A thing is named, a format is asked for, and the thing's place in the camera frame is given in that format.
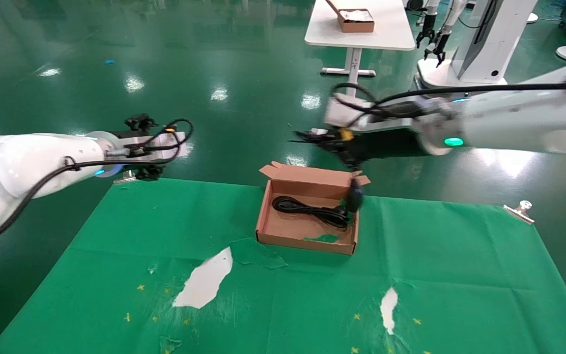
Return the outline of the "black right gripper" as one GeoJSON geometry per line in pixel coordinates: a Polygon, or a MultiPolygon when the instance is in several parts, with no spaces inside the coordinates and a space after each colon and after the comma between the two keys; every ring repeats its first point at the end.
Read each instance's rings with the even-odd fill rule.
{"type": "Polygon", "coordinates": [[[294,131],[290,143],[312,144],[334,153],[350,171],[360,171],[364,162],[389,157],[429,155],[409,129],[395,129],[354,135],[348,129],[294,131]]]}

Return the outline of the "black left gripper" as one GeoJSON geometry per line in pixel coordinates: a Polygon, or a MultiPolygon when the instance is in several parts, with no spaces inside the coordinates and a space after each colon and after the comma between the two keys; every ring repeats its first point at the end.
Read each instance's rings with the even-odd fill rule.
{"type": "MultiPolygon", "coordinates": [[[[129,130],[114,131],[118,139],[130,139],[141,137],[142,133],[149,133],[152,128],[159,124],[149,114],[135,114],[124,121],[129,130]]],[[[163,175],[164,167],[159,165],[146,165],[138,168],[135,179],[142,181],[158,181],[163,175]]]]}

